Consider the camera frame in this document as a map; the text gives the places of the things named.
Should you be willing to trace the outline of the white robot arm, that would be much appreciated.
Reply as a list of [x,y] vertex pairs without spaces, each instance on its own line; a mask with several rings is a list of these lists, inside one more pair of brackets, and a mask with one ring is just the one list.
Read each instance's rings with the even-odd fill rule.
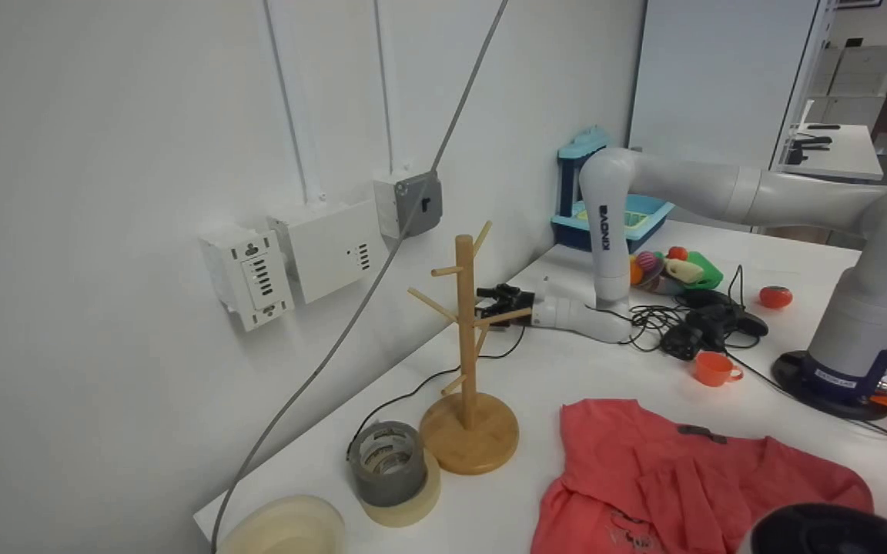
[[800,402],[841,418],[873,418],[869,396],[887,373],[887,184],[845,184],[793,172],[664,159],[602,148],[579,170],[589,214],[594,303],[544,295],[533,320],[594,342],[619,345],[628,324],[625,196],[662,196],[696,216],[741,225],[824,225],[862,238],[808,350],[772,363],[772,380]]

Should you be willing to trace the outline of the blue black robot base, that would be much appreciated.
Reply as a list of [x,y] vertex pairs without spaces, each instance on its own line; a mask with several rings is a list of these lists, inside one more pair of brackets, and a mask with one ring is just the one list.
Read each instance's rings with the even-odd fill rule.
[[788,350],[772,363],[772,380],[793,400],[838,418],[873,426],[887,417],[887,350],[873,357],[865,376],[841,376],[808,350]]

